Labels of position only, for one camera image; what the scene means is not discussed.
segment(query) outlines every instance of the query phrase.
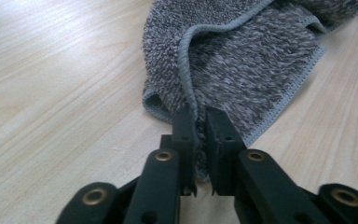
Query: wood grain surface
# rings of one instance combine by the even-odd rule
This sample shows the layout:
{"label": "wood grain surface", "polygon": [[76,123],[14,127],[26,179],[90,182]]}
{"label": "wood grain surface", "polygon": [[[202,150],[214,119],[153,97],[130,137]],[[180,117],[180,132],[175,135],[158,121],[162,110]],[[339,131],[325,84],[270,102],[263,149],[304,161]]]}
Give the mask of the wood grain surface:
{"label": "wood grain surface", "polygon": [[[0,1],[0,223],[54,223],[91,182],[121,187],[171,125],[142,107],[142,34],[152,1]],[[251,146],[297,184],[358,189],[358,16]],[[239,223],[199,184],[181,223]]]}

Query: brass screw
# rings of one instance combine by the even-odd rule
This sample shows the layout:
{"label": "brass screw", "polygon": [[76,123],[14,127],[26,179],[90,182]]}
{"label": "brass screw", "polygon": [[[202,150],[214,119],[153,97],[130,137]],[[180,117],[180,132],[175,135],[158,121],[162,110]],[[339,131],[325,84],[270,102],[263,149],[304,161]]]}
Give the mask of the brass screw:
{"label": "brass screw", "polygon": [[106,189],[97,188],[92,189],[83,195],[82,201],[86,205],[95,205],[103,202],[107,197]]}
{"label": "brass screw", "polygon": [[168,161],[170,159],[172,159],[173,155],[170,152],[160,152],[156,155],[156,160],[158,161]]}
{"label": "brass screw", "polygon": [[358,207],[358,197],[356,194],[345,189],[333,189],[331,195],[340,203],[351,207]]}
{"label": "brass screw", "polygon": [[263,161],[266,157],[260,152],[249,152],[248,159],[251,161]]}

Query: fuzzy gray cloth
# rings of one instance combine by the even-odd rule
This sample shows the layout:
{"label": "fuzzy gray cloth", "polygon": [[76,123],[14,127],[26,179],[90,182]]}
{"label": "fuzzy gray cloth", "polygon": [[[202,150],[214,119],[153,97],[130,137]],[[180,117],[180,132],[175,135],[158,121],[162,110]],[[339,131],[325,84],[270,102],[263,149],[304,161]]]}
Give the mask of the fuzzy gray cloth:
{"label": "fuzzy gray cloth", "polygon": [[[145,25],[144,107],[171,122],[188,103],[227,112],[246,146],[271,125],[322,57],[320,37],[358,0],[156,0]],[[198,172],[205,177],[200,152]]]}

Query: light wooden surface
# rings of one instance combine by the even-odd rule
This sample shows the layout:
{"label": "light wooden surface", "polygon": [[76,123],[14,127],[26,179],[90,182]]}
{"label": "light wooden surface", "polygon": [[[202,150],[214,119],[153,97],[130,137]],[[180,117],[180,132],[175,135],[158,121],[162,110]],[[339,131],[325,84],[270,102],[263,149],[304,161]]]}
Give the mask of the light wooden surface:
{"label": "light wooden surface", "polygon": [[[171,126],[141,105],[151,1],[0,1],[0,223],[54,223],[91,182],[120,187]],[[252,147],[305,189],[358,189],[358,17],[324,39],[304,87]],[[181,223],[238,223],[232,198],[182,200]]]}

